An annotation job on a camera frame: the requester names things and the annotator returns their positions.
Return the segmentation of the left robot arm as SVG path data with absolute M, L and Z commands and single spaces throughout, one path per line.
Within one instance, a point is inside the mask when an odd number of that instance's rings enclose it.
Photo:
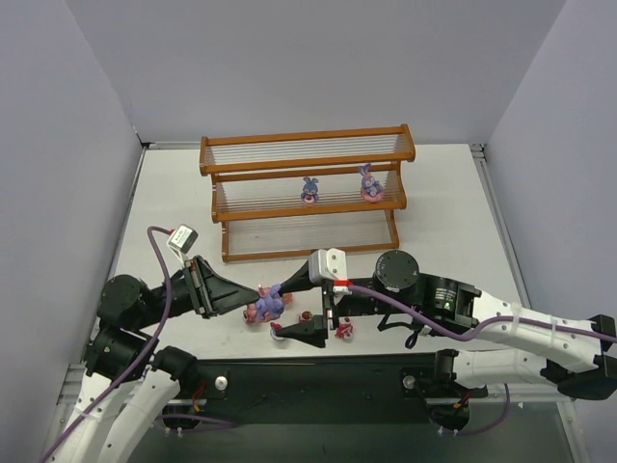
M 196 356 L 160 347 L 159 338 L 173 317 L 222 315 L 255 303 L 258 291 L 219 276 L 201 257 L 163 276 L 156 288 L 130 275 L 105 284 L 79 395 L 42 461 L 124 462 L 174 397 L 188 395 L 198 406 L 206 393 L 225 389 L 225 375 L 208 378 Z

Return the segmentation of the wooden three-tier shelf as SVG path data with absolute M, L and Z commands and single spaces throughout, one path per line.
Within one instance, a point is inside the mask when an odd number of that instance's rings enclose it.
M 397 248 L 402 167 L 415 158 L 406 124 L 203 137 L 200 173 L 211 181 L 223 262 Z

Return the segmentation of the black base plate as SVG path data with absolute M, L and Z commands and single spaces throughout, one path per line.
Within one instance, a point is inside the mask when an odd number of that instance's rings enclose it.
M 199 360 L 196 388 L 164 408 L 167 422 L 188 415 L 247 424 L 424 423 L 432 400 L 485 398 L 484 386 L 455 383 L 440 354 Z

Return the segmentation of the purple bunny sitting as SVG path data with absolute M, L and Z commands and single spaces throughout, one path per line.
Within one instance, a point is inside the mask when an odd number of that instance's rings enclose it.
M 362 177 L 361 195 L 369 203 L 380 202 L 384 197 L 384 188 L 381 183 L 372 175 L 371 164 L 367 163 L 359 167 Z

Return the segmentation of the red bear on cake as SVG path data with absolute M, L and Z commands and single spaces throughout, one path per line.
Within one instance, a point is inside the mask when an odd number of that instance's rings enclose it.
M 298 321 L 300 323 L 306 323 L 306 322 L 311 321 L 312 319 L 313 319 L 313 314 L 310 311 L 304 311 L 298 315 Z

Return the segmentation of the pink bear with cream hat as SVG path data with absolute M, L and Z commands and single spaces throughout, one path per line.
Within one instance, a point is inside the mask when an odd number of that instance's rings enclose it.
M 354 337 L 354 326 L 350 317 L 341 317 L 335 330 L 335 337 L 339 340 L 351 342 Z

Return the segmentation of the purple bunny holding cake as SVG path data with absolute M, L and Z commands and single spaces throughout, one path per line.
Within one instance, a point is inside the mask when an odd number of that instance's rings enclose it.
M 304 177 L 301 200 L 304 204 L 312 205 L 319 201 L 319 179 L 316 177 Z

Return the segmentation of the blue red cupcake toy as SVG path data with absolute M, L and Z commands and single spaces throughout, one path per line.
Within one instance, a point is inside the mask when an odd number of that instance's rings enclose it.
M 276 342 L 284 342 L 285 338 L 281 336 L 282 326 L 279 323 L 270 323 L 270 336 Z

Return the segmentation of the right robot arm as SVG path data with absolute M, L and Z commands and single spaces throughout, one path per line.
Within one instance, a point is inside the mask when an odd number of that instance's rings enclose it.
M 436 355 L 437 379 L 467 390 L 493 384 L 551 385 L 562 395 L 605 400 L 616 391 L 616 322 L 606 315 L 572 319 L 507 302 L 473 285 L 420 271 L 402 250 L 381 254 L 371 277 L 350 279 L 346 255 L 317 250 L 290 278 L 270 293 L 322 291 L 322 315 L 278 331 L 281 338 L 323 347 L 329 331 L 346 315 L 378 314 L 381 331 L 392 328 L 390 315 L 409 316 L 412 337 L 443 337 L 458 342 L 482 340 L 494 350 L 442 350 Z

